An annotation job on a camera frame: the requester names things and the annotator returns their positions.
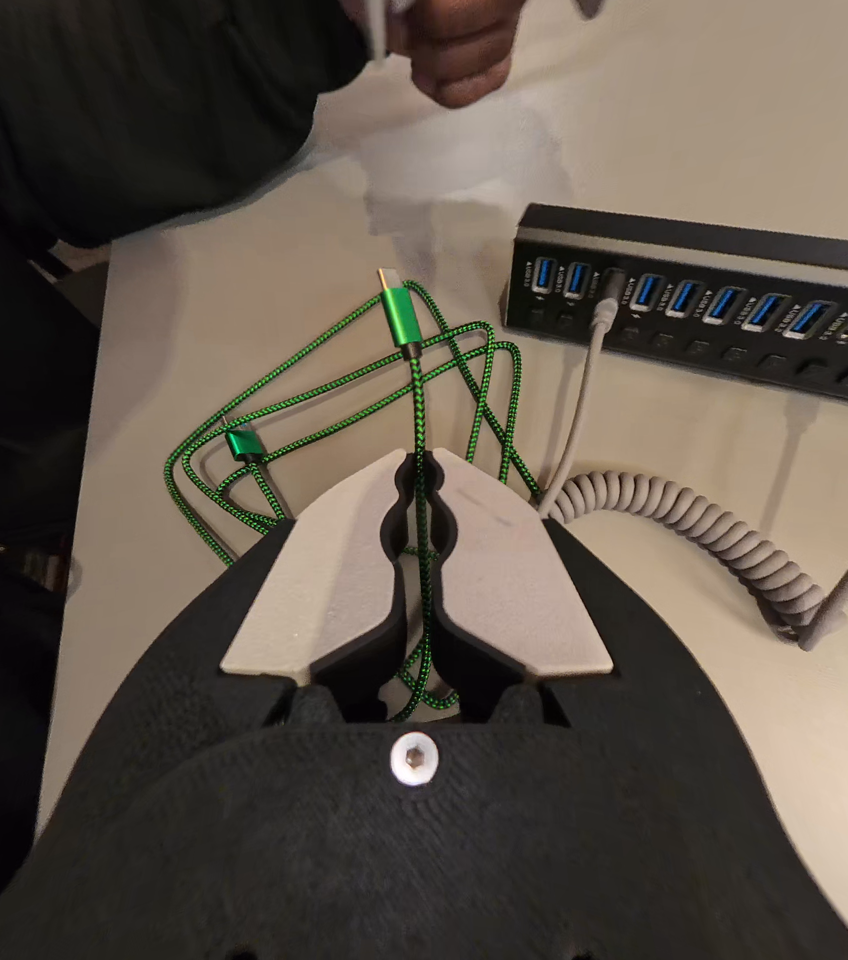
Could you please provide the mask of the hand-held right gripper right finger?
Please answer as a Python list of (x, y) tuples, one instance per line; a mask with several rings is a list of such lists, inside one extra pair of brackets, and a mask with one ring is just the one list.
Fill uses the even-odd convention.
[(611, 655), (537, 511), (450, 450), (427, 455), (430, 647), (462, 714), (525, 682), (602, 676)]

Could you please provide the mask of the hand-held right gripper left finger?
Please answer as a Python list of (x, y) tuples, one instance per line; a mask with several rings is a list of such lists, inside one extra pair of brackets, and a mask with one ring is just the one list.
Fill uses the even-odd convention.
[(224, 654), (227, 675), (330, 690), (342, 710), (378, 710), (404, 662), (401, 556), (412, 454), (396, 449), (339, 482), (292, 523)]

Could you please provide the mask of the black USB hub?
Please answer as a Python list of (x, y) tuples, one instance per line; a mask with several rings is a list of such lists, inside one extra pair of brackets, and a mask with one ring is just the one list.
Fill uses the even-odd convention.
[(585, 346), (607, 273), (607, 351), (848, 402), (848, 239), (533, 203), (503, 323)]

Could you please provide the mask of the person's left hand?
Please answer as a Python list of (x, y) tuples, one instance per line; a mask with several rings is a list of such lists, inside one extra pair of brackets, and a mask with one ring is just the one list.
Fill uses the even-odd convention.
[(390, 50), (414, 86), (449, 110), (499, 90), (510, 73), (524, 1), (417, 1), (387, 17)]

